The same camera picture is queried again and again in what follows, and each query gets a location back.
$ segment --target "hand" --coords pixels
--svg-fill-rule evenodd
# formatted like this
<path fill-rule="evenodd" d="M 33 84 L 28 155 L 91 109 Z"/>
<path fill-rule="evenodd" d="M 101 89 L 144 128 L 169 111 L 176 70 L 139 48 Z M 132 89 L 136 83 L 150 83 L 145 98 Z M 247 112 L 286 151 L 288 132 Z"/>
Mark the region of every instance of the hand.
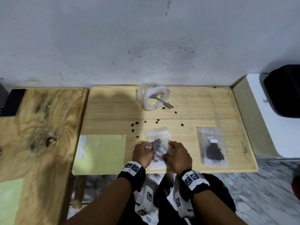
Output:
<path fill-rule="evenodd" d="M 152 158 L 156 153 L 155 150 L 146 151 L 146 146 L 152 146 L 152 144 L 150 142 L 142 142 L 140 144 L 137 144 L 134 147 L 134 151 L 132 154 L 132 161 L 139 162 L 144 167 L 144 169 L 146 169 L 150 165 Z"/>
<path fill-rule="evenodd" d="M 175 149 L 175 153 L 171 156 L 165 154 L 162 156 L 162 158 L 167 164 L 169 164 L 171 169 L 178 175 L 181 174 L 184 170 L 192 169 L 193 159 L 189 155 L 186 148 L 182 145 L 182 143 L 170 141 L 169 145 L 171 145 Z"/>

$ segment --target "wood knot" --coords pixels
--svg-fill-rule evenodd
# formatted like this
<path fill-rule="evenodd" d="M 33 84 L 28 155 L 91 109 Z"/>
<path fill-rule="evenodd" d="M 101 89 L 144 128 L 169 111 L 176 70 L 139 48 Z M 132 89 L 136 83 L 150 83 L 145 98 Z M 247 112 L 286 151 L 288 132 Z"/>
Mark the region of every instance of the wood knot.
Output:
<path fill-rule="evenodd" d="M 51 146 L 53 146 L 53 145 L 56 144 L 56 141 L 57 141 L 56 138 L 54 138 L 54 137 L 48 137 L 47 140 L 46 140 L 46 142 L 45 142 L 45 145 L 46 145 L 46 147 L 51 147 Z"/>

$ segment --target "person's right hand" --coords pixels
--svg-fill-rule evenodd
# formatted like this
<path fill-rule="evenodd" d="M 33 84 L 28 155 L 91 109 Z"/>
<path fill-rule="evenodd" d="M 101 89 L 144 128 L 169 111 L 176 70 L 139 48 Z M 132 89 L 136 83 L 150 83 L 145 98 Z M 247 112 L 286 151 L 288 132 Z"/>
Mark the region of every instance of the person's right hand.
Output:
<path fill-rule="evenodd" d="M 171 167 L 171 169 L 178 175 L 180 175 L 184 170 L 192 169 L 193 159 L 182 143 L 170 141 L 169 145 L 175 149 L 175 153 L 173 155 L 165 154 L 162 158 Z"/>

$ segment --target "white wall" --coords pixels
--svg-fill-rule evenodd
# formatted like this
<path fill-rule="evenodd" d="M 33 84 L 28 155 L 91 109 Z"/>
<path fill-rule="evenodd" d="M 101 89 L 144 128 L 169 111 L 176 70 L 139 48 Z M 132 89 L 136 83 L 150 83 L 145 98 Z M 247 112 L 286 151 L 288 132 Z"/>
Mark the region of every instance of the white wall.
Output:
<path fill-rule="evenodd" d="M 300 0 L 0 0 L 14 85 L 231 85 L 299 48 Z"/>

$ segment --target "metal spoon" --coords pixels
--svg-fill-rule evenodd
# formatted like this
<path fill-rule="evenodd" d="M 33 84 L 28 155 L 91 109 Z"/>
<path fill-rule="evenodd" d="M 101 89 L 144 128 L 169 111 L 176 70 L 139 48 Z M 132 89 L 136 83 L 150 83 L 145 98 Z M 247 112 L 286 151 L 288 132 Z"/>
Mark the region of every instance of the metal spoon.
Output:
<path fill-rule="evenodd" d="M 151 99 L 157 99 L 157 100 L 159 100 L 160 102 L 162 102 L 162 103 L 164 104 L 164 106 L 165 106 L 166 108 L 169 108 L 169 109 L 174 108 L 174 106 L 172 106 L 171 104 L 169 104 L 169 103 L 167 103 L 167 102 L 161 100 L 160 98 L 157 98 L 157 97 L 156 97 L 156 94 L 151 95 L 150 98 L 151 98 Z"/>

